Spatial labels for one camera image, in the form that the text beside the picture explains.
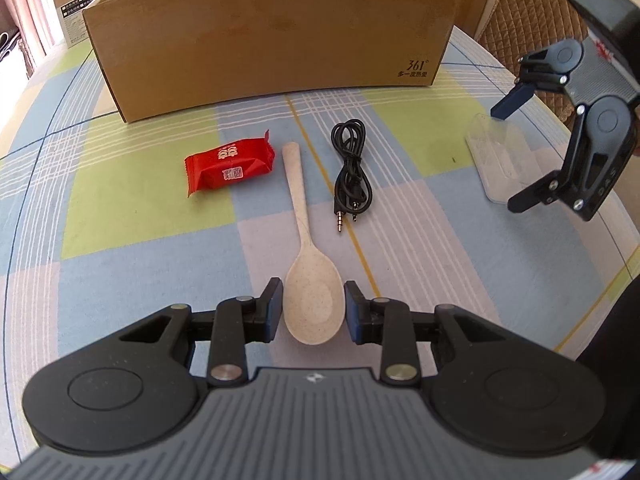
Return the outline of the pink curtain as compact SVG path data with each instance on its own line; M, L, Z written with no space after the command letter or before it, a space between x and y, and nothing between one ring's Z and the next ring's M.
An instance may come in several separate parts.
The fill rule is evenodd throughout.
M4 0L4 3L21 33L20 49L30 78L54 45L44 0Z

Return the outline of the red snack packet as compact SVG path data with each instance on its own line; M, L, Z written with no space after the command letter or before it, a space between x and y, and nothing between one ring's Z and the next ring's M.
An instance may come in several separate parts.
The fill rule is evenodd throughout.
M270 174L275 158L269 131L190 155L184 160L188 195Z

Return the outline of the plaid tablecloth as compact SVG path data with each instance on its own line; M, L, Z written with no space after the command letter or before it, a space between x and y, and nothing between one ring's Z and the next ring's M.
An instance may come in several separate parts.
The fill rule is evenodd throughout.
M455 30L434 84L270 96L126 124L88 44L35 76L1 136L1 463L32 452L29 378L168 304L209 310L285 276L299 248L281 164L214 192L183 162L270 132L300 147L314 242L368 296L458 304L577 356L639 272L610 196L511 214L485 196L469 123L511 74Z

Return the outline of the brown cardboard box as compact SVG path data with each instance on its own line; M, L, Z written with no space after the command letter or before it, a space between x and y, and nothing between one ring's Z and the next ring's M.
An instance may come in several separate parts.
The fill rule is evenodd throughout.
M461 0L94 0L125 122L254 96L431 84Z

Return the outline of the clear plastic blister pack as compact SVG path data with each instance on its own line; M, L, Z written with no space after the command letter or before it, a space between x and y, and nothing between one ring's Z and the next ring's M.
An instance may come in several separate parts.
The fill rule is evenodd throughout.
M554 146L523 113L507 120L476 114L465 135L488 200L508 200L552 170L560 169L568 141Z

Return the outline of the brown quilted chair cushion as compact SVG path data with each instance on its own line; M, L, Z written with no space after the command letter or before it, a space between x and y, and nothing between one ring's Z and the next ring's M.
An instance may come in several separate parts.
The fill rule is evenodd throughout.
M517 77L518 60L564 39L582 43L587 27L567 0L497 0L478 42ZM572 128L576 105L560 94L536 91L542 102Z

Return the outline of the beige plastic spoon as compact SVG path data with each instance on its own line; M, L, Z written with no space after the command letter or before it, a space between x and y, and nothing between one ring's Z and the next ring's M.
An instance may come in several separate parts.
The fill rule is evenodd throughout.
M335 264L312 240L299 145L285 144L282 158L300 241L285 278L284 320L297 341L318 346L332 339L344 322L343 283Z

